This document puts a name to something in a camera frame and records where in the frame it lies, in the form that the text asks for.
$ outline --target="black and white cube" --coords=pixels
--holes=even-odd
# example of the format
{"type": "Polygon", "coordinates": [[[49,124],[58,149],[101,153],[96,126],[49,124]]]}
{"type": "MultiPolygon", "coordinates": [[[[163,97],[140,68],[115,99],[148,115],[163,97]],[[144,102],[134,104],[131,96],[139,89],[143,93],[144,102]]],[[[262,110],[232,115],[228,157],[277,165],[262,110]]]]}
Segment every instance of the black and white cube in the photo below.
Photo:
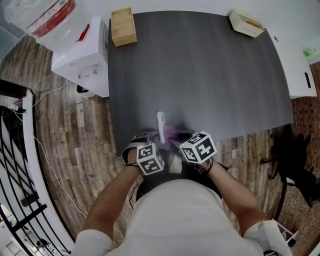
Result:
{"type": "Polygon", "coordinates": [[[216,146],[209,133],[199,132],[180,145],[185,159],[190,163],[202,164],[217,153],[216,146]]]}
{"type": "Polygon", "coordinates": [[[137,147],[136,162],[144,175],[160,172],[165,167],[165,162],[154,143],[137,147]]]}

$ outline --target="wristband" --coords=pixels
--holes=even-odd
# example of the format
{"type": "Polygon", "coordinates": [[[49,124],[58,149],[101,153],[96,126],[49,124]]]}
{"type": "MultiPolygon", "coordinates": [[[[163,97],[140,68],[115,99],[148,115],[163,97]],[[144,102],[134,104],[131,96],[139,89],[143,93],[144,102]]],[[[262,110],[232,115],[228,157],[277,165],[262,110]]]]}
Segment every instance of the wristband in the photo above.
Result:
{"type": "Polygon", "coordinates": [[[210,170],[211,170],[211,167],[212,167],[212,165],[214,164],[214,158],[213,158],[213,157],[210,157],[210,158],[209,158],[209,161],[210,161],[210,162],[209,162],[209,168],[204,171],[204,173],[205,173],[206,175],[208,175],[208,176],[209,176],[209,172],[210,172],[210,170]]]}
{"type": "Polygon", "coordinates": [[[122,168],[125,168],[125,167],[128,167],[128,166],[133,166],[133,167],[140,168],[137,163],[127,163],[127,164],[122,165],[122,168]]]}

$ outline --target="shoulder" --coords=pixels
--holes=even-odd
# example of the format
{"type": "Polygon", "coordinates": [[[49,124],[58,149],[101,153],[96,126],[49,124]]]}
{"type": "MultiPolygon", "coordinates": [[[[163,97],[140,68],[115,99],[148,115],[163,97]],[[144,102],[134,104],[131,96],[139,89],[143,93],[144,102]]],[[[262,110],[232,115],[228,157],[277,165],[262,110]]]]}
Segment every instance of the shoulder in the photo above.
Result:
{"type": "Polygon", "coordinates": [[[113,241],[105,233],[88,229],[77,235],[71,256],[105,256],[114,248],[113,241]]]}
{"type": "Polygon", "coordinates": [[[258,243],[265,255],[292,256],[274,220],[264,220],[254,224],[244,233],[243,238],[258,243]]]}

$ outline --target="strap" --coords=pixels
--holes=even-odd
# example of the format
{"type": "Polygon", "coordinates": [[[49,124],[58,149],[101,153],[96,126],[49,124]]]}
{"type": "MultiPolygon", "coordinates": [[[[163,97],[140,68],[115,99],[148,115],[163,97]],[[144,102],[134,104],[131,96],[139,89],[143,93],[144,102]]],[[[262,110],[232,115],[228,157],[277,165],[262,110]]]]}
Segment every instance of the strap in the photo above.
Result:
{"type": "Polygon", "coordinates": [[[124,164],[122,165],[122,168],[128,167],[128,166],[133,166],[133,167],[138,167],[140,168],[140,166],[137,163],[128,163],[128,164],[124,164]]]}
{"type": "Polygon", "coordinates": [[[209,161],[210,161],[210,162],[209,162],[209,168],[204,171],[204,173],[205,173],[207,176],[209,176],[209,172],[210,172],[210,170],[211,170],[211,167],[212,167],[212,165],[214,164],[214,158],[213,158],[213,157],[210,157],[210,158],[209,158],[209,161]]]}
{"type": "Polygon", "coordinates": [[[146,145],[147,143],[145,142],[131,142],[129,145],[127,145],[121,154],[121,157],[124,163],[126,164],[128,162],[128,154],[130,149],[137,148],[138,146],[146,146],[146,145]]]}

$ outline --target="black chair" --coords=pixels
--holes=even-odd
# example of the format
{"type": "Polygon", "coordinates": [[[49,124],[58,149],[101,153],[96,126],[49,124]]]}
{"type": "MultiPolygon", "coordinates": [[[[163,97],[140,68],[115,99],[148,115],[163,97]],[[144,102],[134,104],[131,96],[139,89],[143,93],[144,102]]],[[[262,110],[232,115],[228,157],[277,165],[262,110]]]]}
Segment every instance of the black chair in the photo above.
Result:
{"type": "Polygon", "coordinates": [[[310,134],[304,138],[304,135],[301,133],[293,143],[287,145],[277,157],[260,161],[262,165],[270,161],[278,161],[273,176],[269,176],[270,180],[274,180],[279,173],[281,181],[283,182],[282,194],[274,218],[275,220],[277,220],[280,215],[287,185],[297,187],[310,207],[320,199],[320,179],[317,179],[313,174],[313,167],[310,171],[305,169],[307,163],[306,149],[310,140],[310,134]]]}

